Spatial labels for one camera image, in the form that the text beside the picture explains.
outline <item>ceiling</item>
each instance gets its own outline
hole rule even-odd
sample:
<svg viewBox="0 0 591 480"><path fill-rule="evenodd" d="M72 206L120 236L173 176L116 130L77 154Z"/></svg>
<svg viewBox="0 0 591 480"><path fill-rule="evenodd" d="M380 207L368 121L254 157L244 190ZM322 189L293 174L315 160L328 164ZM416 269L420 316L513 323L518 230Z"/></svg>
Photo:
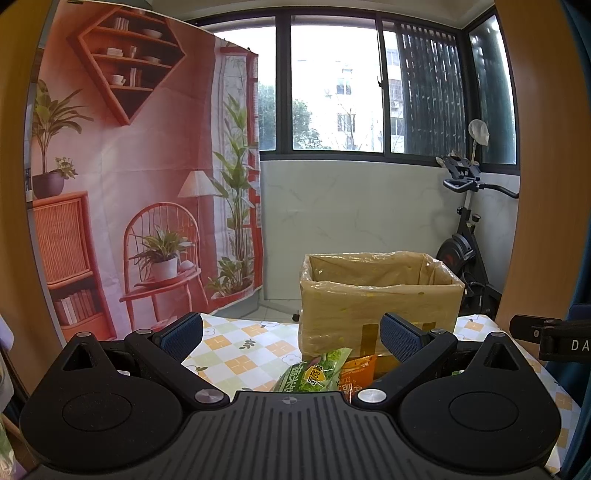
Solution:
<svg viewBox="0 0 591 480"><path fill-rule="evenodd" d="M493 0L148 0L155 11L181 20L237 10L295 5L354 7L422 18L463 28L494 4Z"/></svg>

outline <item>checkered tablecloth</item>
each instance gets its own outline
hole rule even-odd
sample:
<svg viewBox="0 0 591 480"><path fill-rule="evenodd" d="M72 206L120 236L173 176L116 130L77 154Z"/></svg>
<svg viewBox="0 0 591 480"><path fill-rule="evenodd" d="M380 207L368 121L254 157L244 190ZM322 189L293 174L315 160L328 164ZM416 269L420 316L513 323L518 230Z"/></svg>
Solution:
<svg viewBox="0 0 591 480"><path fill-rule="evenodd" d="M269 391L287 367L301 362L297 324L234 320L202 314L203 341L183 365L233 398L238 390ZM482 341L500 328L484 315L459 317L454 334L460 340ZM531 368L538 375L562 419L562 430L546 469L560 470L580 408L556 380L519 344Z"/></svg>
<svg viewBox="0 0 591 480"><path fill-rule="evenodd" d="M203 341L183 365L230 398L238 390L269 391L287 367L301 362L297 324L202 318Z"/></svg>

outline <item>wooden door frame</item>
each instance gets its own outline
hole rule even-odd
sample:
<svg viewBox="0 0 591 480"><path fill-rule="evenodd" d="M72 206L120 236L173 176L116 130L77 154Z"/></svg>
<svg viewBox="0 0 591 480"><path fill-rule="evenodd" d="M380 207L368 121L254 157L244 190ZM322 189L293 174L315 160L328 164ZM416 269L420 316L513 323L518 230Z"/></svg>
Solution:
<svg viewBox="0 0 591 480"><path fill-rule="evenodd" d="M564 318L591 214L591 112L559 0L496 0L519 108L521 185L511 263L496 321ZM524 346L534 355L537 345Z"/></svg>
<svg viewBox="0 0 591 480"><path fill-rule="evenodd" d="M28 393L61 351L35 264L23 168L28 88L51 6L17 0L0 14L0 314L15 338L9 361Z"/></svg>

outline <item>backdrop banner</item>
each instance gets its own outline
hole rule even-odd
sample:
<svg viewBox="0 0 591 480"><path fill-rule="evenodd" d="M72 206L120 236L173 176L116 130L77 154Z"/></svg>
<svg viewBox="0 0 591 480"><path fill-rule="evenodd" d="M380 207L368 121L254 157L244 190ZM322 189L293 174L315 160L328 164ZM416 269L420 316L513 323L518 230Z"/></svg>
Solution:
<svg viewBox="0 0 591 480"><path fill-rule="evenodd" d="M256 96L249 50L61 0L29 117L42 280L66 340L161 329L261 288Z"/></svg>

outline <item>glass pane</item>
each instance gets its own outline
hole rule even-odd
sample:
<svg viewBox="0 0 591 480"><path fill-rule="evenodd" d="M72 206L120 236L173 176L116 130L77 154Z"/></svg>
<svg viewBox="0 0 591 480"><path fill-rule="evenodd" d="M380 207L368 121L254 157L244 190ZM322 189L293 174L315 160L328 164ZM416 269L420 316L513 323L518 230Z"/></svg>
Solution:
<svg viewBox="0 0 591 480"><path fill-rule="evenodd" d="M470 32L480 94L481 118L491 135L479 149L483 163L514 165L517 161L515 111L509 63L496 16Z"/></svg>
<svg viewBox="0 0 591 480"><path fill-rule="evenodd" d="M306 18L291 27L294 149L383 152L375 26Z"/></svg>
<svg viewBox="0 0 591 480"><path fill-rule="evenodd" d="M275 27L241 28L215 34L258 53L259 150L275 150Z"/></svg>
<svg viewBox="0 0 591 480"><path fill-rule="evenodd" d="M453 35L384 22L392 152L434 157L466 152L460 61Z"/></svg>

